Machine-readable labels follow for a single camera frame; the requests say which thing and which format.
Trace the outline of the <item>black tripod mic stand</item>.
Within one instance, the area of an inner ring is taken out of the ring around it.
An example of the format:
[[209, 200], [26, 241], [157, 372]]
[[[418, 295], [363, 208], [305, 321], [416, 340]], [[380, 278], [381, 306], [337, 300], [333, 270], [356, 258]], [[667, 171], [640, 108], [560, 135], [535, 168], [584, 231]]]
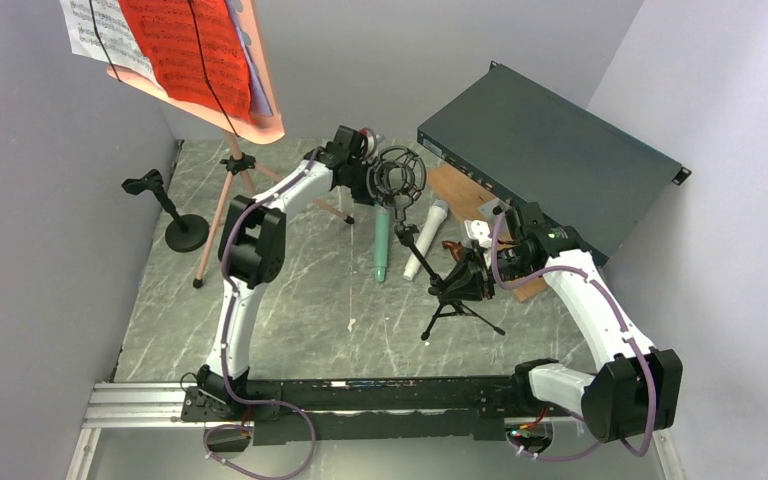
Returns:
[[420, 339], [429, 339], [432, 329], [441, 318], [474, 317], [495, 333], [504, 336], [506, 332], [477, 313], [467, 304], [471, 301], [445, 301], [443, 299], [443, 277], [428, 262], [425, 255], [415, 246], [415, 235], [419, 233], [416, 225], [407, 222], [406, 212], [421, 196], [425, 188], [427, 170], [420, 155], [407, 146], [395, 145], [384, 148], [369, 163], [367, 185], [374, 200], [390, 210], [395, 217], [394, 233], [399, 243], [409, 249], [420, 261], [421, 267], [429, 276], [428, 293], [438, 301], [438, 307], [432, 314]]

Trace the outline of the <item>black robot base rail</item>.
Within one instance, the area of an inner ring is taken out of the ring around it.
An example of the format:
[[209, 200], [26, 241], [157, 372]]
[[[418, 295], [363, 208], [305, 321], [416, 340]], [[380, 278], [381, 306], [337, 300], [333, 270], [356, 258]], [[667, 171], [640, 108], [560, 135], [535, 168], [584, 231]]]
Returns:
[[504, 375], [249, 380], [246, 402], [235, 407], [202, 394], [196, 385], [184, 392], [182, 422], [244, 422], [256, 446], [311, 437], [502, 441], [507, 431], [553, 411], [527, 398], [522, 385]]

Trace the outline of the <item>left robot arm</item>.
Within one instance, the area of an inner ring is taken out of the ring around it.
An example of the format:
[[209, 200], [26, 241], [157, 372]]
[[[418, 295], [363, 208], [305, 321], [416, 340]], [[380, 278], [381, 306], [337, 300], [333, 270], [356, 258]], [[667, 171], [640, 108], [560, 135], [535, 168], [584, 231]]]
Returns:
[[254, 325], [266, 288], [283, 268], [289, 220], [338, 186], [348, 188], [355, 202], [372, 204], [366, 174], [379, 145], [369, 128], [340, 126], [331, 141], [305, 154], [269, 190], [231, 201], [218, 251], [220, 323], [211, 352], [196, 373], [199, 391], [221, 419], [235, 419], [246, 409]]

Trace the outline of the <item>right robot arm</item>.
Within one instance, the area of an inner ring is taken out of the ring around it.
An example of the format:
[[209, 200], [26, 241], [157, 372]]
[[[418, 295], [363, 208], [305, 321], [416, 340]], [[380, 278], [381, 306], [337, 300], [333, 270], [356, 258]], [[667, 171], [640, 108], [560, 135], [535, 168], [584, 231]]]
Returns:
[[492, 224], [467, 224], [467, 245], [430, 293], [443, 305], [465, 309], [496, 289], [544, 280], [583, 335], [597, 371], [584, 373], [554, 359], [522, 363], [512, 376], [513, 406], [524, 415], [560, 407], [579, 417], [599, 442], [619, 441], [642, 456], [654, 433], [674, 423], [680, 358], [658, 349], [631, 321], [574, 228], [555, 225], [535, 202], [495, 211]]

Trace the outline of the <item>green condenser microphone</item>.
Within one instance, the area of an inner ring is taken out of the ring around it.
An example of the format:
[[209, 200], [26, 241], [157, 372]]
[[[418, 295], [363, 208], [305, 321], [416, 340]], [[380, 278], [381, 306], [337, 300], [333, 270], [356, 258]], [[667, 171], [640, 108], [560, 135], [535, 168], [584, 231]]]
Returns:
[[389, 262], [391, 216], [387, 208], [375, 205], [374, 278], [378, 283], [386, 280]]

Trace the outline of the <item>black round-base mic stand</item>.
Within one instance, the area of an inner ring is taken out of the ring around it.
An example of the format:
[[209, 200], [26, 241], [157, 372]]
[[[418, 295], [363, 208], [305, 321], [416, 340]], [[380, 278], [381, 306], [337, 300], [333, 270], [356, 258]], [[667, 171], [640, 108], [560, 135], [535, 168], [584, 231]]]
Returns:
[[167, 246], [178, 253], [192, 252], [203, 246], [208, 238], [210, 226], [206, 219], [196, 214], [181, 215], [168, 196], [162, 174], [157, 169], [149, 170], [140, 178], [127, 178], [121, 184], [130, 195], [151, 192], [162, 210], [171, 217], [164, 232]]

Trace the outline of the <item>white handheld microphone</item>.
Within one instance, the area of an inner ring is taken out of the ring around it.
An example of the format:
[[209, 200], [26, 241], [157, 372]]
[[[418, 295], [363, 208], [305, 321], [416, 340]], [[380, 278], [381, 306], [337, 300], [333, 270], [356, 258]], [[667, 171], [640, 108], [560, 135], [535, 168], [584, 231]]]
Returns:
[[[420, 254], [425, 255], [429, 249], [431, 242], [439, 230], [443, 221], [448, 215], [448, 204], [444, 200], [435, 200], [428, 209], [426, 221], [420, 230], [419, 237], [415, 242]], [[411, 254], [409, 257], [402, 278], [407, 281], [412, 281], [421, 265], [419, 259]]]

